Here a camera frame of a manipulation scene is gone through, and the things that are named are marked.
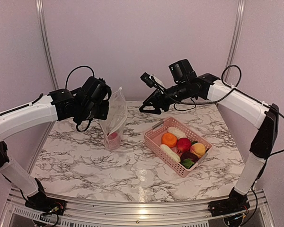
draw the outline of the pink wall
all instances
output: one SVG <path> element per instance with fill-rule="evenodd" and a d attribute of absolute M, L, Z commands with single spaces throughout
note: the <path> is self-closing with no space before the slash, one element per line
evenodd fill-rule
<path fill-rule="evenodd" d="M 237 1 L 80 0 L 44 1 L 46 27 L 60 87 L 76 66 L 87 64 L 128 100 L 151 90 L 145 72 L 173 84 L 168 66 L 188 58 L 198 74 L 221 74 L 227 60 Z M 69 87 L 90 72 L 74 73 Z"/>
<path fill-rule="evenodd" d="M 35 2 L 0 1 L 0 111 L 52 90 Z M 45 125 L 6 140 L 9 154 L 26 168 Z M 0 175 L 0 216 L 10 184 Z"/>
<path fill-rule="evenodd" d="M 235 64 L 243 72 L 239 88 L 260 100 L 276 103 L 284 114 L 284 0 L 246 2 Z M 224 109 L 223 113 L 240 152 L 247 157 L 256 130 L 245 126 L 247 123 L 235 114 Z M 274 150 L 282 148 L 284 121 L 281 119 Z M 257 188 L 264 188 L 276 226 L 284 227 L 284 153 L 271 157 Z"/>

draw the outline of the marble table surface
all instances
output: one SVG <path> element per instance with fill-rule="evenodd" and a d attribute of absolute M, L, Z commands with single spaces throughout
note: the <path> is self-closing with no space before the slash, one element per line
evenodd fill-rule
<path fill-rule="evenodd" d="M 124 138 L 117 150 L 105 150 L 97 121 L 86 132 L 77 132 L 72 120 L 54 125 L 32 171 L 46 192 L 133 202 L 187 201 L 229 194 L 244 163 L 215 105 L 154 115 L 140 113 L 141 102 L 127 103 Z M 214 145 L 204 162 L 185 178 L 144 145 L 143 132 L 170 116 Z"/>

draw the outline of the plastic basket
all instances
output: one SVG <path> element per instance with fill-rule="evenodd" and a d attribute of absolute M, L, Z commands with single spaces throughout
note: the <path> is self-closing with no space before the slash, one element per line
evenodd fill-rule
<path fill-rule="evenodd" d="M 186 169 L 179 162 L 173 160 L 160 148 L 161 137 L 164 133 L 167 132 L 167 128 L 171 126 L 174 126 L 183 131 L 191 141 L 196 140 L 200 143 L 203 143 L 206 147 L 207 152 L 190 169 Z M 144 140 L 145 145 L 181 177 L 186 177 L 193 169 L 195 169 L 200 163 L 202 163 L 202 161 L 206 158 L 208 153 L 211 152 L 213 148 L 213 145 L 211 143 L 207 142 L 203 137 L 199 136 L 197 133 L 195 133 L 173 117 L 169 117 L 159 122 L 158 124 L 154 125 L 150 130 L 146 131 L 144 133 Z"/>

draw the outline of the red fruit in bag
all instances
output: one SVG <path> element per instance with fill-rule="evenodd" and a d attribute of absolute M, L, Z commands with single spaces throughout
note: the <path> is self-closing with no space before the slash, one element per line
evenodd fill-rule
<path fill-rule="evenodd" d="M 108 140 L 113 140 L 113 139 L 116 138 L 117 136 L 118 136 L 118 133 L 113 132 L 112 134 L 110 134 L 110 135 L 108 136 Z"/>
<path fill-rule="evenodd" d="M 190 150 L 191 141 L 188 138 L 180 138 L 177 142 L 178 153 L 184 153 Z"/>

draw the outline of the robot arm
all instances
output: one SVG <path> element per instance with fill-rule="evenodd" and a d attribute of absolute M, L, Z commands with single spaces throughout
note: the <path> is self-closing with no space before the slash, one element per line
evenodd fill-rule
<path fill-rule="evenodd" d="M 47 96 L 40 96 L 33 102 L 0 113 L 0 173 L 28 196 L 26 206 L 48 211 L 48 207 L 53 209 L 55 203 L 65 202 L 46 196 L 41 183 L 12 157 L 8 157 L 4 140 L 36 125 L 71 117 L 77 124 L 77 130 L 84 120 L 105 120 L 110 96 L 111 89 L 103 79 L 89 77 L 82 87 L 74 91 L 59 89 Z"/>
<path fill-rule="evenodd" d="M 229 194 L 229 199 L 209 204 L 213 216 L 241 211 L 245 209 L 244 207 L 249 208 L 246 194 L 263 173 L 277 137 L 278 106 L 261 103 L 233 87 L 224 85 L 212 74 L 207 73 L 197 77 L 188 60 L 178 61 L 169 68 L 177 85 L 167 89 L 158 85 L 153 75 L 144 73 L 141 76 L 142 81 L 149 87 L 157 89 L 143 102 L 140 107 L 141 112 L 160 114 L 161 110 L 168 111 L 173 103 L 180 103 L 190 97 L 196 99 L 201 97 L 210 100 L 211 102 L 207 102 L 210 104 L 220 100 L 220 105 L 244 117 L 258 129 L 250 146 L 251 153 L 238 182 Z"/>

